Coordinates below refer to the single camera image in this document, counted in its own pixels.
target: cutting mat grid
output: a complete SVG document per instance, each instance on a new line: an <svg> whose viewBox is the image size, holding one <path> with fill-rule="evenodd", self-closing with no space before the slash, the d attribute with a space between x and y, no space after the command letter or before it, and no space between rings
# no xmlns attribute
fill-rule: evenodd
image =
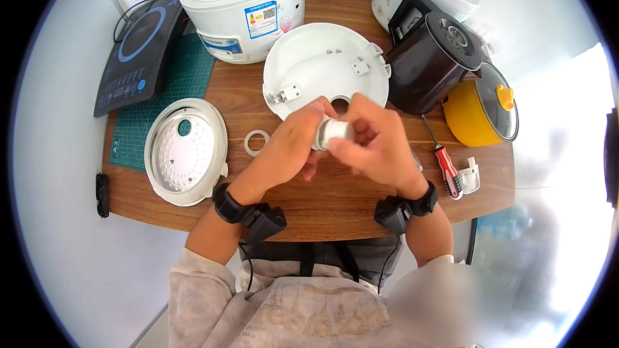
<svg viewBox="0 0 619 348"><path fill-rule="evenodd" d="M151 125L169 104L183 98L204 98L214 63L215 58L206 51L197 34L180 36L170 57L164 93L118 112L110 164L146 172L144 145Z"/></svg>

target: black kettle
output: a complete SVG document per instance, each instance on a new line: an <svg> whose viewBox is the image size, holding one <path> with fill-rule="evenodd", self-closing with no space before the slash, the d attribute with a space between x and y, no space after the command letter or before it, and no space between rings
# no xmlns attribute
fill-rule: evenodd
<svg viewBox="0 0 619 348"><path fill-rule="evenodd" d="M427 113L461 81L482 78L473 36L430 0L402 0L389 33L389 101L405 113Z"/></svg>

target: induction cooktop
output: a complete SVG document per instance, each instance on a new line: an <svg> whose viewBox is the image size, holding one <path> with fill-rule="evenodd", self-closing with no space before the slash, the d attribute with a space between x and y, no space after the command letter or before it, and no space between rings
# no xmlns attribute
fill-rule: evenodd
<svg viewBox="0 0 619 348"><path fill-rule="evenodd" d="M179 0L145 3L129 17L105 66L95 117L155 98L165 89L165 66L185 11Z"/></svg>

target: hand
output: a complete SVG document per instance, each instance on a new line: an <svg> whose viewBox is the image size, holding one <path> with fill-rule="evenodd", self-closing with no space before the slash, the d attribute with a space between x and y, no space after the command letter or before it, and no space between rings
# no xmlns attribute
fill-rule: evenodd
<svg viewBox="0 0 619 348"><path fill-rule="evenodd" d="M304 179L310 181L316 174L321 155L311 145L325 114L338 118L324 96L291 113L258 156L228 187L232 197L243 205L257 203L267 190L288 182L301 170Z"/></svg>
<svg viewBox="0 0 619 348"><path fill-rule="evenodd" d="M397 112L385 110L366 96L355 93L348 112L341 118L353 124L355 142L332 139L329 152L354 173L362 173L377 183L395 187L407 199L417 200L428 183L415 163Z"/></svg>

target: wrist-mounted black device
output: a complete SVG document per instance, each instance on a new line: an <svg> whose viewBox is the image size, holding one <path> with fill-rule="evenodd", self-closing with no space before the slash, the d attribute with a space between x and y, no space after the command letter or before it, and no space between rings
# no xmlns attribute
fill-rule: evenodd
<svg viewBox="0 0 619 348"><path fill-rule="evenodd" d="M432 182L428 181L428 191L419 200L405 199L399 196L387 196L376 203L374 220L393 234L406 232L406 220L414 216L426 216L437 205L438 192Z"/></svg>
<svg viewBox="0 0 619 348"><path fill-rule="evenodd" d="M247 228L245 242L256 244L286 228L286 218L280 207L271 209L267 203L238 204L226 190L229 185L223 183L213 191L215 212L228 223L243 224Z"/></svg>

